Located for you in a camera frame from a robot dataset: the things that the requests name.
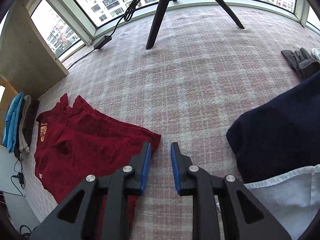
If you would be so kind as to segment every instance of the navy blue garment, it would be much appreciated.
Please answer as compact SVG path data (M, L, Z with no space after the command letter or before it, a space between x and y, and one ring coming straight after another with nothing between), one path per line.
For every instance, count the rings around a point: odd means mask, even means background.
M242 114L227 140L245 183L320 164L320 72Z

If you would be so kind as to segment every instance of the gray garment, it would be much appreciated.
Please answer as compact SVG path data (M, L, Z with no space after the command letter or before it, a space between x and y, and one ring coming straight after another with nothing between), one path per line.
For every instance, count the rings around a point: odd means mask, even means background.
M244 184L297 240L320 209L320 164Z
M320 49L319 48L311 49L311 54L316 60L320 61Z
M281 53L291 63L299 78L307 79L320 70L320 61L313 58L304 48L300 50L282 50Z

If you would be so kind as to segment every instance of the checkered fabric surface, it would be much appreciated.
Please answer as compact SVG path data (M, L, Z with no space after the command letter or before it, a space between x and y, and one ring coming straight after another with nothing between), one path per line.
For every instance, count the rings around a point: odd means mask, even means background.
M145 196L138 201L132 239L191 239L192 198L174 189L170 143L210 174L232 173L236 160L226 131L236 118L299 83L283 49L320 47L320 36L290 19L234 8L241 30L221 8L164 17L155 46L146 50L152 21L120 27L110 43L74 65L40 97L38 114L64 93L93 108L162 135ZM64 64L86 54L83 48ZM42 221L56 206L34 176L37 122L25 156L26 199Z

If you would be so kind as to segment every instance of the white cloth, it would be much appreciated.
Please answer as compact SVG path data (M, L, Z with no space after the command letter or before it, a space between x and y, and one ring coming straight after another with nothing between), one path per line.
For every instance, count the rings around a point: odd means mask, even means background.
M320 165L244 184L297 240L320 208Z
M26 118L27 110L28 110L30 103L31 103L31 96L27 95L23 98L23 100L25 101L25 103L24 103L23 110L22 110L21 121L19 123L19 151L21 153L29 153L30 148L24 138L24 135L22 133L22 128L23 128L24 120Z
M316 60L320 61L320 49L318 48L311 49L311 54Z

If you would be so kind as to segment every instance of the window frame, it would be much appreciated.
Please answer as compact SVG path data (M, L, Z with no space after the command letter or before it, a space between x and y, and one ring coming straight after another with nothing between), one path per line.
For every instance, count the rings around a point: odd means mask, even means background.
M112 19L108 18L107 22L97 27L97 25L95 25L94 22L88 17L86 12L82 9L82 7L77 3L76 0L47 0L47 2L61 16L61 18L75 31L75 33L80 37L81 40L84 41L84 44L86 45L93 44L95 40L99 39L101 36L105 35L110 30L113 30L114 26L118 22L118 19L122 17L122 15L119 15ZM132 20L134 20L135 18L138 19L147 15L154 14L158 2L159 0L151 4L147 4L145 6L137 8ZM291 18L294 21L300 22L303 26L306 26L307 24L309 5L306 0L295 0L292 12L287 10L286 8L283 8L283 6L279 7L267 1L261 0L225 0L225 2L228 5L252 7L274 12L276 14L280 14L285 17ZM172 0L170 0L168 9L196 5L216 4L217 3L214 0L178 0L175 3L172 3ZM119 26L123 24L125 24L125 22L121 20Z

